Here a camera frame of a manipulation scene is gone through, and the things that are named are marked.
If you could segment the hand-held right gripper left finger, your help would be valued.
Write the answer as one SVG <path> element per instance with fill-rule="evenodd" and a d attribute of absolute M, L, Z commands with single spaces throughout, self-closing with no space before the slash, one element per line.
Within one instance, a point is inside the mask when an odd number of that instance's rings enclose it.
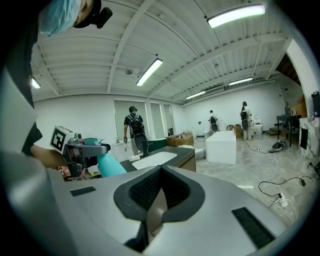
<path fill-rule="evenodd" d="M 76 256 L 160 256 L 162 246 L 149 242 L 147 212 L 139 204 L 142 189 L 159 173 L 152 166 L 112 177 L 65 182 L 48 170 L 59 212 Z"/>

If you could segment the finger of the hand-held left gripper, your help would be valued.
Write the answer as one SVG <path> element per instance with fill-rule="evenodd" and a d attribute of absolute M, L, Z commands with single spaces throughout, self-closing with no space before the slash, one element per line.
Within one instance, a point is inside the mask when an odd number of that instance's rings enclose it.
<path fill-rule="evenodd" d="M 107 154 L 110 149 L 111 146 L 104 143 L 102 145 L 76 144 L 74 146 L 74 155 L 76 157 L 81 155 L 83 158 L 91 158 Z"/>

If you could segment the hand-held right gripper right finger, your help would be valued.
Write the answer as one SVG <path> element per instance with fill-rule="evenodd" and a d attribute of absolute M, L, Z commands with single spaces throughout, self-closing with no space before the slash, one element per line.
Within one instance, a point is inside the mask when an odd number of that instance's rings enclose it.
<path fill-rule="evenodd" d="M 149 255 L 246 256 L 286 231 L 276 213 L 235 184 L 178 167 L 168 169 L 201 185 L 204 202 L 188 220 L 164 223 L 149 244 Z"/>

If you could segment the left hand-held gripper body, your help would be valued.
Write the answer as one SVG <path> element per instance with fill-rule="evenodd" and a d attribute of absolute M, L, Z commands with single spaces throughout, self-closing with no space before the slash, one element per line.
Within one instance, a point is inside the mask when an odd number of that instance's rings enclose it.
<path fill-rule="evenodd" d="M 82 135 L 79 132 L 73 132 L 64 126 L 55 126 L 51 135 L 50 146 L 62 155 L 67 164 L 70 179 L 78 179 L 84 176 L 86 161 L 83 155 Z"/>

